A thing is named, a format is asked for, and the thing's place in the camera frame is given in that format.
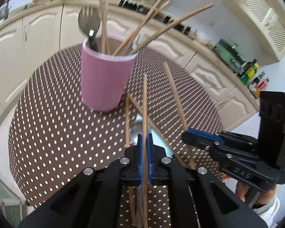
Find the floor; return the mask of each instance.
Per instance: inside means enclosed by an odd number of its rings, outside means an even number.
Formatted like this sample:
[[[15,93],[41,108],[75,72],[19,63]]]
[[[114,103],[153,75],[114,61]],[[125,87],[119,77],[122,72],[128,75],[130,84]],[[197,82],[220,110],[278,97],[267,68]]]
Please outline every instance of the floor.
[[[6,116],[0,125],[0,180],[10,189],[17,197],[25,201],[24,195],[21,193],[18,185],[16,184],[10,169],[8,159],[8,133],[11,121],[14,115],[15,107],[12,108],[10,113]],[[30,206],[27,207],[27,213],[30,214],[34,209]]]

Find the green bottle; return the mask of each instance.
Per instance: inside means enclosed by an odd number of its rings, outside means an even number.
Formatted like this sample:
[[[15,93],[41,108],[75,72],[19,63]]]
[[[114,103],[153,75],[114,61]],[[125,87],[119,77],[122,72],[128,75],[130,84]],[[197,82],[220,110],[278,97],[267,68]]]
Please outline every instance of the green bottle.
[[[241,77],[241,82],[246,85],[247,82],[253,78],[259,69],[259,65],[257,63],[253,64],[249,69],[246,70],[245,74]]]

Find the brown tablecloth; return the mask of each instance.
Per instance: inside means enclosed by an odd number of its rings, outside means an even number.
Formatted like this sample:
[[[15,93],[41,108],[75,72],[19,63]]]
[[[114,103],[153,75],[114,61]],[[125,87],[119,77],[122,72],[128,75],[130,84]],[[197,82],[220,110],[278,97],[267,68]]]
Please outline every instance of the brown tablecloth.
[[[56,53],[32,75],[18,102],[9,132],[12,175],[35,208],[85,167],[96,170],[123,157],[125,149],[124,96],[108,113],[81,103],[81,46]],[[125,91],[142,104],[143,75],[148,76],[148,115],[174,150],[187,161],[188,146],[181,141],[182,126],[162,62],[166,61],[179,92],[189,127],[216,133],[223,130],[219,115],[204,88],[163,54],[140,51]],[[131,105],[130,119],[138,112]],[[218,164],[200,149],[190,147],[198,165],[218,178]],[[123,188],[119,226],[131,226],[127,188]],[[170,224],[165,186],[149,189],[149,226]]]

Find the wooden skewer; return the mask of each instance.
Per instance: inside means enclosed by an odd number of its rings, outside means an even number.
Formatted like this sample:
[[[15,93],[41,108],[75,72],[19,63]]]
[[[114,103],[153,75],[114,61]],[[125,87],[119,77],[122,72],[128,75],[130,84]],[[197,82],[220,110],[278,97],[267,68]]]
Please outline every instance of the wooden skewer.
[[[135,37],[137,36],[137,34],[139,33],[139,31],[142,29],[142,27],[147,23],[147,21],[149,20],[149,18],[150,18],[151,15],[152,15],[152,13],[155,11],[156,7],[160,4],[161,1],[162,1],[162,0],[157,0],[157,1],[156,1],[156,3],[152,6],[152,8],[150,9],[150,11],[149,11],[149,12],[147,13],[147,15],[145,16],[144,20],[138,25],[137,29],[135,30],[134,35],[130,38],[128,44],[125,46],[125,49],[124,49],[125,51],[127,51],[127,50],[131,47],[131,45],[132,45],[132,43],[133,43]]]
[[[101,14],[101,19],[103,18],[104,14],[103,14],[103,0],[99,0],[99,10],[100,10],[100,14]],[[107,35],[105,35],[105,47],[106,47],[106,53],[107,55],[110,55],[110,45],[109,45],[109,41],[107,40]]]
[[[142,220],[143,227],[148,228],[148,158],[147,158],[147,125],[148,125],[148,115],[147,115],[147,75],[144,75],[143,79],[143,99],[142,99]]]
[[[128,94],[128,97],[131,101],[131,103],[135,106],[136,110],[142,115],[143,110],[140,107],[140,105],[133,99],[132,96]],[[152,121],[152,119],[148,116],[148,124],[155,130],[155,132],[160,136],[160,138],[165,142],[166,146],[169,147],[174,152],[174,157],[181,163],[182,166],[188,167],[186,163],[183,161],[183,159],[178,155],[176,150],[173,149],[172,146],[167,143],[166,138],[163,137],[163,133],[160,131],[160,129],[156,126],[156,124]]]
[[[129,97],[127,96],[125,98],[125,143],[126,147],[130,147],[130,125],[129,125]],[[134,203],[134,197],[133,197],[133,187],[128,187],[129,190],[129,204],[130,204],[130,213],[132,218],[132,224],[135,226],[136,224],[136,215],[135,215],[135,203]]]
[[[169,66],[168,66],[168,64],[166,62],[163,63],[163,68],[166,71],[168,80],[169,80],[170,85],[171,85],[172,93],[173,93],[173,96],[174,96],[174,99],[175,99],[175,102],[176,102],[176,107],[177,107],[177,110],[178,110],[178,115],[179,115],[180,121],[181,121],[181,123],[183,125],[183,130],[187,131],[188,130],[188,126],[187,126],[187,122],[186,122],[185,115],[184,115],[184,112],[183,112],[183,108],[181,106],[181,101],[180,101],[180,98],[178,96],[178,92],[177,92],[177,89],[176,89],[176,86],[175,86],[175,83],[174,83],[174,80],[173,80],[170,68],[169,68]],[[192,169],[196,169],[196,167],[195,167],[195,160],[193,158],[193,154],[192,154],[192,151],[190,150],[190,148],[189,148],[189,155],[190,155],[189,161],[190,161],[191,168]]]
[[[205,10],[207,10],[207,9],[209,9],[209,8],[211,8],[211,7],[213,7],[213,6],[214,6],[213,3],[212,3],[212,4],[209,4],[209,5],[207,5],[207,6],[203,7],[203,8],[200,8],[200,9],[197,9],[197,10],[195,10],[195,11],[193,11],[193,12],[187,13],[185,16],[183,16],[183,17],[180,18],[180,19],[175,20],[174,22],[171,22],[171,23],[168,24],[165,28],[163,28],[162,30],[160,30],[160,31],[158,31],[158,32],[156,32],[156,33],[154,33],[151,37],[149,37],[148,39],[146,39],[146,41],[145,41],[142,45],[140,45],[140,46],[136,47],[134,50],[132,50],[132,51],[130,52],[130,55],[135,54],[136,52],[138,52],[141,48],[145,47],[145,46],[146,46],[147,44],[149,44],[151,41],[153,41],[154,39],[158,38],[160,35],[162,35],[162,34],[165,33],[166,31],[168,31],[170,28],[175,27],[176,25],[178,25],[178,24],[180,24],[181,22],[183,22],[184,20],[186,20],[186,19],[192,17],[193,15],[196,15],[196,14],[198,14],[198,13],[201,13],[201,12],[203,12],[203,11],[205,11]]]
[[[101,33],[102,54],[105,54],[105,46],[106,46],[108,5],[109,5],[109,0],[104,0],[104,9],[103,9],[103,17],[102,17],[102,33]]]
[[[158,15],[169,3],[170,1],[166,1],[163,5],[161,5],[156,11],[152,13],[152,16],[148,19],[148,21],[150,21],[152,18]],[[136,28],[133,32],[131,32],[131,34],[126,38],[124,42],[122,42],[122,44],[117,48],[117,50],[113,53],[113,55],[118,55],[123,50],[123,48],[130,42],[130,39],[132,39],[133,36],[136,34],[137,29],[138,28]]]

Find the countertop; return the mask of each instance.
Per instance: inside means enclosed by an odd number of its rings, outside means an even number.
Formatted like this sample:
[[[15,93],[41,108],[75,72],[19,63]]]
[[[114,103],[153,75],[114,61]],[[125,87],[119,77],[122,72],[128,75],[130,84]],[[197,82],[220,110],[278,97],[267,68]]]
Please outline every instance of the countertop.
[[[131,17],[135,18],[137,20],[142,20],[145,15],[141,13],[137,13],[125,8],[118,7],[120,0],[110,0],[110,6],[109,11],[118,13],[120,15],[124,15],[125,17]],[[19,7],[9,13],[9,18],[0,23],[0,30],[7,26],[8,24],[20,19],[23,16],[35,13],[37,11],[59,6],[59,5],[71,5],[71,6],[87,6],[87,5],[94,5],[97,6],[99,3],[98,0],[40,0],[36,3],[29,3],[27,4],[27,9],[25,9],[25,6]],[[155,28],[162,28],[163,23],[159,22],[157,20],[150,20],[148,22],[152,27]],[[202,55],[204,58],[209,60],[215,67],[220,69],[224,74],[238,87],[242,93],[247,97],[247,99],[251,102],[251,104],[254,106],[254,108],[259,111],[259,103],[255,98],[251,95],[248,88],[242,84],[240,79],[232,72],[225,63],[222,62],[222,60],[207,46],[201,44],[197,40],[192,39],[191,37],[188,37],[177,30],[171,29],[166,32],[166,34],[170,35],[171,37],[174,37],[175,39],[181,41],[182,43],[186,44],[190,48],[197,51],[200,55]]]

